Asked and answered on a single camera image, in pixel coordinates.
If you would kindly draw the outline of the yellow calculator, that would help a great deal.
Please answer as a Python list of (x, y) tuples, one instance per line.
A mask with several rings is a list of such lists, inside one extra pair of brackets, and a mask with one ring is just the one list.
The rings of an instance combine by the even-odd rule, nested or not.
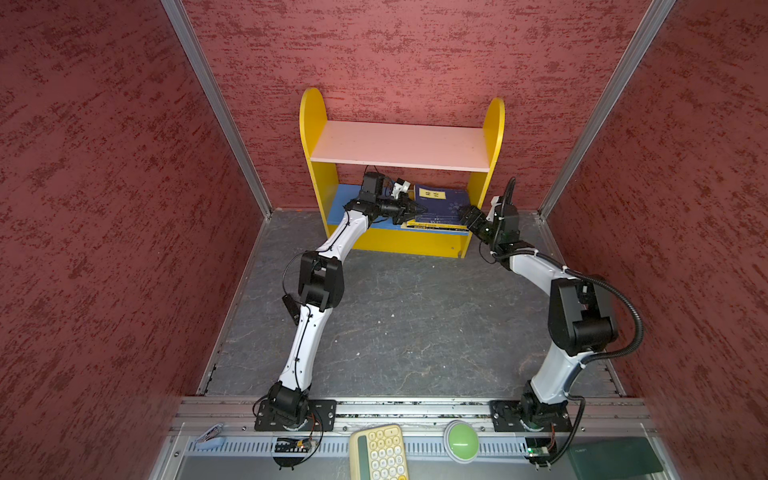
[(402, 429), (395, 424), (360, 430), (349, 438), (353, 480), (410, 478)]

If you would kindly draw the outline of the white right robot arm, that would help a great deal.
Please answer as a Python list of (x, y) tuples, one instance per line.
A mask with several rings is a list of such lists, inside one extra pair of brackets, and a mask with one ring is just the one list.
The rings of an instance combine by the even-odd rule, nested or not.
[[(573, 270), (520, 237), (516, 207), (504, 202), (488, 216), (471, 205), (459, 209), (461, 223), (489, 247), (493, 261), (524, 277), (549, 297), (549, 351), (528, 382), (516, 415), (528, 430), (539, 431), (566, 412), (576, 398), (571, 387), (595, 361), (629, 355), (642, 343), (644, 326), (637, 308), (607, 281)], [(623, 303), (634, 321), (634, 335), (625, 347), (607, 352), (619, 336), (613, 301)]]

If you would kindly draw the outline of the circuit board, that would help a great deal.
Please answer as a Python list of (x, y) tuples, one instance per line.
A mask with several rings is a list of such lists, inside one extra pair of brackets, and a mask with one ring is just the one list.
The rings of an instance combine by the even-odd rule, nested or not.
[(274, 454), (308, 455), (315, 449), (315, 442), (306, 438), (278, 437), (274, 445)]
[(527, 458), (549, 457), (552, 451), (552, 442), (545, 438), (526, 438), (525, 453)]

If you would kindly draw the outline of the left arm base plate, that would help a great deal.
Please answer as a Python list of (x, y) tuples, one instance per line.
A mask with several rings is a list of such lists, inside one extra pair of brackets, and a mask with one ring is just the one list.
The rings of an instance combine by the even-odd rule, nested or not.
[(310, 432), (332, 431), (335, 424), (335, 400), (302, 400), (292, 413), (279, 410), (266, 399), (252, 405), (255, 431)]

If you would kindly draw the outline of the dark blue book bottom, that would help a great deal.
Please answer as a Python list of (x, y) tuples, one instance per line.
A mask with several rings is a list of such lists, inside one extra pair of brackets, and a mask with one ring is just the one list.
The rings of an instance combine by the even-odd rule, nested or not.
[(418, 214), (412, 220), (413, 224), (445, 228), (462, 227), (459, 210), (470, 204), (466, 190), (423, 185), (414, 187), (414, 200), (426, 211)]

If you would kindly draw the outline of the left circuit board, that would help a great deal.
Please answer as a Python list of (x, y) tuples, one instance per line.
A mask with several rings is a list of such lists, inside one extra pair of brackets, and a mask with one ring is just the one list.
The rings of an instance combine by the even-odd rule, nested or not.
[(315, 449), (315, 442), (306, 438), (278, 437), (274, 445), (274, 454), (308, 455)]

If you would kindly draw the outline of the aluminium corner post right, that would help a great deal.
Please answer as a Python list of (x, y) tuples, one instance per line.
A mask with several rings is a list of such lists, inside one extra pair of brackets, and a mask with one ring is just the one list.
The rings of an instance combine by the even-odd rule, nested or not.
[(650, 2), (581, 134), (538, 209), (538, 215), (542, 222), (546, 222), (554, 211), (569, 181), (588, 153), (675, 3), (675, 0), (653, 0)]

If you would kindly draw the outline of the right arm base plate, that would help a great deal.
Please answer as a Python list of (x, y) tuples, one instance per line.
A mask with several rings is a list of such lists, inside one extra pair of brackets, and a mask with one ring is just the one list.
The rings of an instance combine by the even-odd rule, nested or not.
[(496, 432), (570, 432), (567, 402), (546, 404), (535, 397), (522, 400), (492, 400), (490, 416)]

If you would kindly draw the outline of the right circuit board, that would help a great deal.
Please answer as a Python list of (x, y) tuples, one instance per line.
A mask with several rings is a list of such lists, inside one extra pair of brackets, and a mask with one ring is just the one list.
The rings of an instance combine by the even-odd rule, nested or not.
[(526, 438), (525, 453), (527, 458), (549, 457), (552, 451), (552, 442), (545, 438)]

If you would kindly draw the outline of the yellow wooden bookshelf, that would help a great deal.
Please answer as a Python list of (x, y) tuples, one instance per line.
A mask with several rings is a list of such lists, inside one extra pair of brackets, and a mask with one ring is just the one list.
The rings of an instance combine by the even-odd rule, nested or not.
[[(342, 222), (344, 206), (358, 198), (364, 174), (381, 167), (464, 172), (469, 180), (462, 190), (471, 205), (481, 207), (500, 155), (505, 116), (503, 100), (495, 98), (480, 128), (331, 121), (321, 92), (307, 89), (299, 130), (327, 240)], [(467, 253), (469, 231), (401, 225), (389, 219), (374, 223), (353, 249), (447, 258)]]

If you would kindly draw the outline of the aluminium corner post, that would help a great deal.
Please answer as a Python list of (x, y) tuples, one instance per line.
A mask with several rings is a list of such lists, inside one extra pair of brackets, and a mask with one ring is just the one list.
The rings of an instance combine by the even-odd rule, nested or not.
[(270, 219), (273, 214), (273, 206), (268, 199), (266, 189), (257, 173), (245, 141), (215, 79), (183, 2), (179, 0), (162, 0), (161, 4), (229, 144), (230, 150), (235, 156), (252, 196), (256, 200), (262, 215), (266, 219)]
[(538, 215), (542, 222), (546, 222), (554, 211), (569, 181), (588, 153), (675, 3), (675, 0), (653, 0), (650, 2), (581, 134), (538, 209)]

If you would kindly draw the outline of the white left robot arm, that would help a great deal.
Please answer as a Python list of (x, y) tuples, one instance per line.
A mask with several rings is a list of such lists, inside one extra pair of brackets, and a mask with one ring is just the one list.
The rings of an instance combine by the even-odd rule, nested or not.
[(297, 320), (297, 330), (285, 367), (268, 391), (267, 406), (269, 413), (290, 429), (301, 426), (309, 416), (309, 391), (321, 336), (344, 294), (344, 260), (377, 220), (389, 219), (400, 225), (427, 208), (402, 193), (396, 199), (360, 196), (349, 201), (344, 211), (342, 222), (329, 239), (301, 255), (298, 294), (284, 296)]

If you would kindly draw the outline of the yellow cartoon book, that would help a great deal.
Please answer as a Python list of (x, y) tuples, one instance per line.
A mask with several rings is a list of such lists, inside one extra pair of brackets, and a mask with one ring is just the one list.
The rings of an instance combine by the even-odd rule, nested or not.
[(425, 223), (408, 221), (401, 225), (402, 229), (410, 230), (423, 230), (423, 231), (439, 231), (439, 232), (467, 232), (468, 229), (464, 225), (456, 224), (441, 224), (441, 223)]

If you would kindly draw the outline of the metal clip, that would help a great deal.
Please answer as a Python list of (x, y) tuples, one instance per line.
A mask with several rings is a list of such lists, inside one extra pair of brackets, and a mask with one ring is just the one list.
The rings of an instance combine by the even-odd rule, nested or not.
[(209, 427), (204, 433), (199, 435), (195, 439), (196, 444), (207, 444), (211, 443), (212, 445), (216, 446), (223, 442), (223, 438), (220, 437), (221, 433), (223, 432), (224, 424), (223, 423), (217, 423)]

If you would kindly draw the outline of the green round button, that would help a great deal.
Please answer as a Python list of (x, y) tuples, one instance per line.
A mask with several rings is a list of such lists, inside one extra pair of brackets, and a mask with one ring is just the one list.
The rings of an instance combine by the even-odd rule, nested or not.
[(479, 437), (467, 422), (451, 421), (445, 427), (442, 441), (446, 454), (456, 463), (472, 463), (479, 454)]

